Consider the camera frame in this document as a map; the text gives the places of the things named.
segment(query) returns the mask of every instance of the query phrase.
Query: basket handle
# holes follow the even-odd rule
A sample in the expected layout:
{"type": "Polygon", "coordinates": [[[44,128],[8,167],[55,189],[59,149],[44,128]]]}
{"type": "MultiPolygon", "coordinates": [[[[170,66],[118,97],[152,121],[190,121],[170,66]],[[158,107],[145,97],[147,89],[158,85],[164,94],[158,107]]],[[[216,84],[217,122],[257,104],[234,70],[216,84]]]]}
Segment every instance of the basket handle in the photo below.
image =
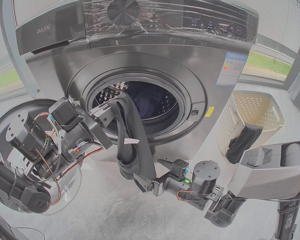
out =
{"type": "Polygon", "coordinates": [[[235,116],[233,114],[233,109],[232,109],[231,104],[229,104],[229,112],[231,114],[231,117],[232,117],[232,120],[233,120],[234,124],[237,125],[237,121],[236,121],[236,118],[235,118],[235,116]]]}

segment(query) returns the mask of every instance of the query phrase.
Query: washing machine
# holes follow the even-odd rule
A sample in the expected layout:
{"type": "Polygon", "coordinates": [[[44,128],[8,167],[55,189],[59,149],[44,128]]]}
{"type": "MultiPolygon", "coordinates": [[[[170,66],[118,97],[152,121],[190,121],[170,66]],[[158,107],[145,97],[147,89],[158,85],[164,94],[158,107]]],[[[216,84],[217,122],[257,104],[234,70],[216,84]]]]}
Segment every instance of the washing machine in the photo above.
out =
{"type": "MultiPolygon", "coordinates": [[[[233,92],[258,20],[219,0],[83,0],[37,16],[16,37],[46,98],[89,111],[143,92],[156,99],[141,116],[154,160],[191,160],[233,92]]],[[[114,145],[92,159],[116,161],[116,120],[105,132],[114,145]]]]}

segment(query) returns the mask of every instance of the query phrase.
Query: plastic wrap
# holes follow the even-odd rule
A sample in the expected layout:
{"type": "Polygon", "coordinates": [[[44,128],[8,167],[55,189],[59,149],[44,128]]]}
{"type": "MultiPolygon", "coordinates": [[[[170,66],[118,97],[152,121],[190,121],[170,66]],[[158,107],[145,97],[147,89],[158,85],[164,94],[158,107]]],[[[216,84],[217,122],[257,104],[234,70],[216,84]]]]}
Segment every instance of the plastic wrap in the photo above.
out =
{"type": "Polygon", "coordinates": [[[177,35],[223,38],[255,44],[258,13],[240,3],[218,0],[136,0],[138,18],[128,25],[112,23],[107,14],[111,0],[83,0],[88,41],[121,35],[177,35]]]}

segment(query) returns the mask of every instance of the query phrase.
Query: beige laundry basket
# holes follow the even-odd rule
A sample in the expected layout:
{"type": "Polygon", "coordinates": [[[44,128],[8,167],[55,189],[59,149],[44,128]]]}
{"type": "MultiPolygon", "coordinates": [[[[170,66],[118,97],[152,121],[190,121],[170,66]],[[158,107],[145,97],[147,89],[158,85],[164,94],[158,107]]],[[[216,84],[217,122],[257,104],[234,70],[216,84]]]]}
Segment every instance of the beige laundry basket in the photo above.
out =
{"type": "Polygon", "coordinates": [[[263,145],[285,125],[279,106],[270,94],[234,91],[216,128],[218,145],[223,155],[229,149],[230,140],[244,129],[245,122],[263,127],[262,134],[251,148],[263,145]]]}

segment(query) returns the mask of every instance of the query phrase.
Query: black fabric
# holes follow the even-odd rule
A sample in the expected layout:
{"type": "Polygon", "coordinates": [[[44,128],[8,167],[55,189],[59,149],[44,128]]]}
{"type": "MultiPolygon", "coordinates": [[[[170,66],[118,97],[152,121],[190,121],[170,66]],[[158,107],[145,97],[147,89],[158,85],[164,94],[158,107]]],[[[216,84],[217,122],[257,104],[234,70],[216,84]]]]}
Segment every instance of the black fabric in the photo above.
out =
{"type": "Polygon", "coordinates": [[[245,150],[251,148],[252,144],[258,139],[263,131],[263,127],[245,123],[245,128],[237,138],[231,139],[226,158],[232,164],[240,161],[245,150]]]}
{"type": "Polygon", "coordinates": [[[122,93],[108,104],[117,117],[117,159],[121,174],[126,179],[134,179],[133,173],[149,180],[156,179],[148,139],[134,102],[128,94],[122,93]],[[125,138],[137,139],[139,143],[124,144],[125,138]]]}
{"type": "Polygon", "coordinates": [[[146,82],[129,84],[126,93],[133,100],[141,119],[153,117],[162,98],[161,88],[146,82]]]}
{"type": "Polygon", "coordinates": [[[143,192],[145,193],[146,190],[143,188],[143,186],[135,179],[134,183],[137,185],[137,187],[143,192]]]}

